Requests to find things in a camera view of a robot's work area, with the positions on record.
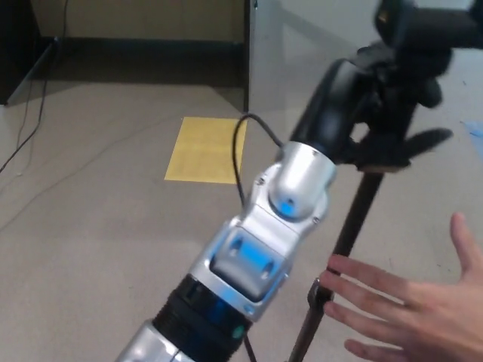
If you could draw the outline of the person's bare right hand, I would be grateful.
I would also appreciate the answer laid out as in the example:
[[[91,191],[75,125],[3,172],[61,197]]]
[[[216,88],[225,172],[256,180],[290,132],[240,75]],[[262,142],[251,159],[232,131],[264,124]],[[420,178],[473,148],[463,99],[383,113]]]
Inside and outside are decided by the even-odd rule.
[[[463,214],[450,222],[460,261],[455,284],[411,281],[349,257],[333,255],[321,286],[357,307],[327,302],[325,314],[372,339],[344,343],[369,361],[480,361],[482,359],[482,251]]]

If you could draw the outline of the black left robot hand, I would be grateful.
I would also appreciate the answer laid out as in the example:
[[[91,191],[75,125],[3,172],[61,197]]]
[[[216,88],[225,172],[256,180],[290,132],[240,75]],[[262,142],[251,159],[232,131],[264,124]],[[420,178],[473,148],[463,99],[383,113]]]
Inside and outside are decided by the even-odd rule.
[[[315,89],[291,140],[335,164],[364,173],[397,172],[452,137],[437,127],[408,136],[418,106],[442,102],[438,77],[452,51],[394,51],[382,42],[333,62]]]

